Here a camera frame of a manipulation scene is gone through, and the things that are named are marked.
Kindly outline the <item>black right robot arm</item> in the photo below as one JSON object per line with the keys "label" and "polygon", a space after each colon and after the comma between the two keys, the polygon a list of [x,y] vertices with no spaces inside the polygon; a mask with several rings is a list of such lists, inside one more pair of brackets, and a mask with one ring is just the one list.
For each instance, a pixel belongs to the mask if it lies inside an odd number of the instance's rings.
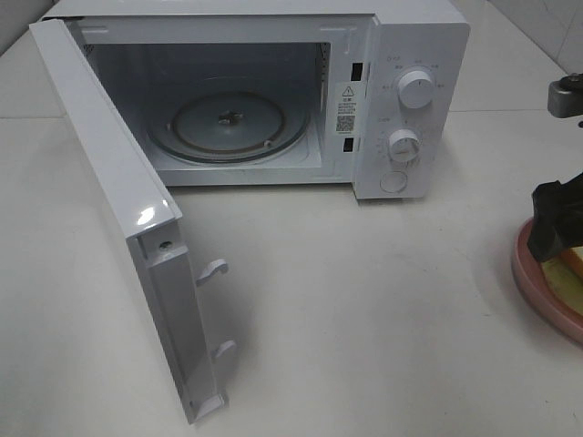
{"label": "black right robot arm", "polygon": [[[564,76],[549,84],[547,110],[556,118],[582,114],[582,75]],[[566,249],[582,245],[582,177],[566,183],[548,182],[532,193],[534,216],[527,246],[545,262]]]}

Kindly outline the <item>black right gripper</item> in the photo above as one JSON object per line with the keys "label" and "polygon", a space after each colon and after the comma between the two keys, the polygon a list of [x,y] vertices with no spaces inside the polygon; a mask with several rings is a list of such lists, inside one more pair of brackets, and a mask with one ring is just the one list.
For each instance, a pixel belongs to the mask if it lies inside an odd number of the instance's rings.
{"label": "black right gripper", "polygon": [[582,246],[582,175],[566,183],[538,185],[532,193],[534,216],[527,246],[538,262]]}

